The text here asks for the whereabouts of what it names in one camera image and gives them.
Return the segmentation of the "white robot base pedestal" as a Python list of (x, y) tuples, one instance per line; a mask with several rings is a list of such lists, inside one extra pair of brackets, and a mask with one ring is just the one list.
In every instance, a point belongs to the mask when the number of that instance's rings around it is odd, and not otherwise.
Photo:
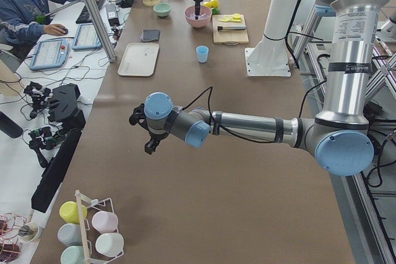
[(245, 49), (250, 77), (289, 77), (285, 42), (298, 0), (271, 0), (263, 37), (254, 48)]

